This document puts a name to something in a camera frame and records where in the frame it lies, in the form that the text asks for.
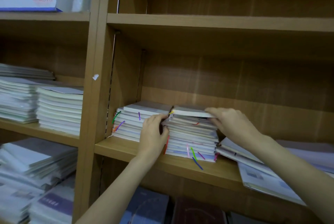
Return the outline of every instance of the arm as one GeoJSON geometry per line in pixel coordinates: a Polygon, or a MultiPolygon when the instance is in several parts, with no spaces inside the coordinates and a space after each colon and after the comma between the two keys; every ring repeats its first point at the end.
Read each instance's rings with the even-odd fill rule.
{"type": "Polygon", "coordinates": [[[334,180],[261,134],[240,111],[208,108],[212,122],[237,145],[248,150],[282,178],[326,224],[334,223],[334,180]]]}
{"type": "Polygon", "coordinates": [[[167,118],[167,115],[153,115],[144,121],[137,156],[77,224],[119,224],[140,181],[153,166],[167,142],[168,129],[164,127],[162,135],[159,133],[159,124],[164,118],[167,118]]]}

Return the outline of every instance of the dark red book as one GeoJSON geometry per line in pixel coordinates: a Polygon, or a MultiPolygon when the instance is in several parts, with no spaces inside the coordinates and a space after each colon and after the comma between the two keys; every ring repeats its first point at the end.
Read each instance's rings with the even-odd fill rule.
{"type": "Polygon", "coordinates": [[[174,208],[172,224],[228,224],[226,214],[217,206],[194,199],[179,197],[174,208]]]}

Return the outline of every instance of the blue book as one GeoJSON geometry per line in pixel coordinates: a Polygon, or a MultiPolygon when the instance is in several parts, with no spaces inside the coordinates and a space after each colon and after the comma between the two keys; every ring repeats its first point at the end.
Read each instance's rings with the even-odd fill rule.
{"type": "Polygon", "coordinates": [[[120,224],[163,224],[169,196],[138,187],[120,224]]]}

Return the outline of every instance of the person's left arm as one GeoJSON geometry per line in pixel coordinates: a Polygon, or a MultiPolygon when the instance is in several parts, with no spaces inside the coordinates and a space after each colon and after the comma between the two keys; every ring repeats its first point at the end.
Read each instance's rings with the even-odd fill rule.
{"type": "Polygon", "coordinates": [[[143,123],[138,154],[76,224],[119,224],[136,188],[159,157],[169,131],[159,124],[168,115],[153,115],[143,123]]]}

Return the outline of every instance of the hand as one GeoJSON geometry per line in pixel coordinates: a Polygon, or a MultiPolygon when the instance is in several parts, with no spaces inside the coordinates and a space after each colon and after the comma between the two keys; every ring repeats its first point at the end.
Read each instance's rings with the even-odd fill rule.
{"type": "Polygon", "coordinates": [[[248,151],[264,138],[239,110],[207,108],[205,111],[216,117],[211,121],[227,138],[248,151]]]}
{"type": "Polygon", "coordinates": [[[152,164],[159,157],[169,135],[169,130],[166,126],[164,126],[162,135],[159,132],[159,124],[164,118],[168,118],[168,115],[153,115],[145,119],[140,133],[137,156],[151,161],[152,164]]]}

